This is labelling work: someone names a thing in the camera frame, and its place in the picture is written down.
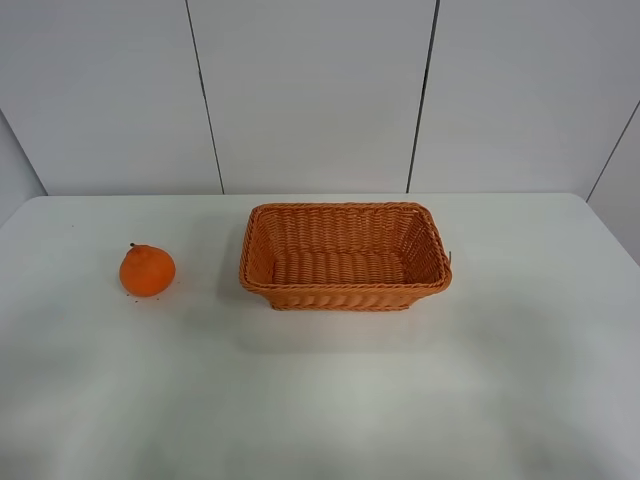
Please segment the orange fruit with stem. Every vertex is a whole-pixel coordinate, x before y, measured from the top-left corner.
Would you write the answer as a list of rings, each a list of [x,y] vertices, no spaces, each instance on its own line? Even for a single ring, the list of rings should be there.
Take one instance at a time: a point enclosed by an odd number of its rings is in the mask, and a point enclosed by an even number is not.
[[[136,297],[152,297],[166,290],[176,275],[171,255],[158,247],[131,243],[119,268],[125,291]]]

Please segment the orange woven wicker basket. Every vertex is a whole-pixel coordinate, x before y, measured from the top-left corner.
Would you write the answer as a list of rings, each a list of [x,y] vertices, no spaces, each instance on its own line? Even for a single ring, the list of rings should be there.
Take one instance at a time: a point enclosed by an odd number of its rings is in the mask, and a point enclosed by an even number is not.
[[[414,202],[257,206],[239,265],[243,288],[275,310],[400,311],[452,277],[431,213]]]

